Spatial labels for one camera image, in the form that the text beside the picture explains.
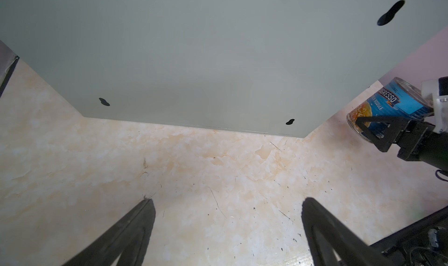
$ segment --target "marble countertop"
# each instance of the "marble countertop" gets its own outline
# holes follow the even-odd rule
[[[0,263],[61,265],[144,196],[143,265],[313,264],[306,197],[372,244],[448,205],[434,167],[347,124],[381,86],[300,139],[85,118],[20,61],[0,98]]]

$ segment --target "soup can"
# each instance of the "soup can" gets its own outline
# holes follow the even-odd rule
[[[371,142],[356,125],[358,117],[400,116],[423,120],[433,113],[431,104],[422,98],[420,90],[401,78],[395,77],[378,92],[347,114],[349,125],[365,140]],[[384,137],[387,125],[369,122],[367,128],[378,138]]]

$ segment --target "black bracket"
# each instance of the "black bracket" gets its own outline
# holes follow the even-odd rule
[[[90,246],[63,266],[141,266],[155,220],[155,207],[145,199],[110,227]]]
[[[338,266],[334,251],[347,266],[393,266],[314,198],[303,202],[302,222],[315,266]]]
[[[367,122],[386,124],[384,137],[374,135],[365,125]],[[406,161],[420,161],[418,149],[434,129],[434,125],[427,122],[394,116],[358,117],[356,125],[381,152],[387,152],[394,143],[398,144],[401,147],[398,157]]]

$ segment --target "pink wall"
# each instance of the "pink wall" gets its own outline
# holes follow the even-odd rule
[[[400,77],[421,89],[422,81],[448,76],[448,27],[399,63],[379,80],[383,85]]]

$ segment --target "black spot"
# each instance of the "black spot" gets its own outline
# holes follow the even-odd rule
[[[106,100],[104,100],[103,98],[99,98],[99,100],[101,101],[101,103],[105,106],[110,106],[110,104],[108,102],[106,102]]]
[[[439,95],[448,95],[448,76],[439,78]]]
[[[385,24],[392,21],[395,14],[405,5],[405,0],[397,1],[383,16],[379,17],[378,22],[376,24],[378,26],[384,26]]]

